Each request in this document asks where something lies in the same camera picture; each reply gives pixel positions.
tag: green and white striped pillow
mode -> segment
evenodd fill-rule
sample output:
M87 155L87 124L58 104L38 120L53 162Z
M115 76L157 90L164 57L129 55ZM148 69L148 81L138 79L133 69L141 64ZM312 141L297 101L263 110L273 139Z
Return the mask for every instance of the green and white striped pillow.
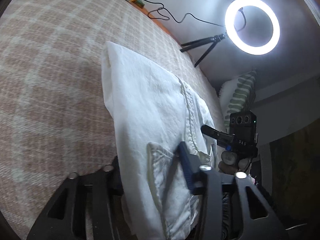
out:
M255 99L255 70L225 82L219 92L220 106L226 130L229 129L230 114L249 110Z

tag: white garment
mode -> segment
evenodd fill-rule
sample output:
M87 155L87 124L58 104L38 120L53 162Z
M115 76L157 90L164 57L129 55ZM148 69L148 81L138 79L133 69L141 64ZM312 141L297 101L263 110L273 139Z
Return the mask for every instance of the white garment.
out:
M101 61L132 231L139 240L185 239L199 199L191 199L173 153L185 141L203 164L216 167L216 141L200 130L214 127L208 107L185 82L125 47L107 42Z

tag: black tripod stand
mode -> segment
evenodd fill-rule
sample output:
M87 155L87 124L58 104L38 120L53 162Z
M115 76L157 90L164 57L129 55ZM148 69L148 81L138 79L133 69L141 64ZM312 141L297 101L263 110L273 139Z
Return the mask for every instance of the black tripod stand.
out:
M196 40L196 41L190 41L190 42L187 42L187 43L184 43L184 44L181 44L182 49L180 49L181 52L185 52L189 49L194 49L194 48L197 48L197 47L200 47L202 45L205 45L205 44L208 44L208 43L212 43L211 46L206 50L206 52L204 52L204 54L200 57L200 59L198 59L198 61L195 63L195 67L199 65L199 63L204 59L205 56L208 55L208 53L216 46L216 44L227 38L228 35L227 33L223 33L223 34L220 34L220 35L215 35L213 37L208 37L208 38L204 38L204 39L199 39L199 40Z

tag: glowing white ring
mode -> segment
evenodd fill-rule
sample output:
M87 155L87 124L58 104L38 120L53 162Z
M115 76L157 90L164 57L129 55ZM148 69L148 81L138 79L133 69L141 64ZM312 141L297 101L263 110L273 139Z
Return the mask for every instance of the glowing white ring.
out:
M245 6L255 6L263 10L270 18L273 25L273 34L270 41L261 46L253 47L245 44L238 36L236 29L234 27L234 21L238 10ZM253 55L262 55L270 52L277 45L280 38L280 26L278 19L271 8L266 5L263 1L260 0L235 0L233 1L227 11L225 16L225 25L227 29L227 34L233 43L241 50L253 54Z

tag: plaid blanket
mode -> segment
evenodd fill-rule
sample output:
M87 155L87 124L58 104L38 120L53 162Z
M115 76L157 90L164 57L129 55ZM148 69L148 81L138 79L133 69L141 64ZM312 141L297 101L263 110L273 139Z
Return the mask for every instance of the plaid blanket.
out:
M125 0L12 0L0 37L0 210L22 239L68 173L94 172L116 155L100 76L106 41L187 82L223 129L201 70Z

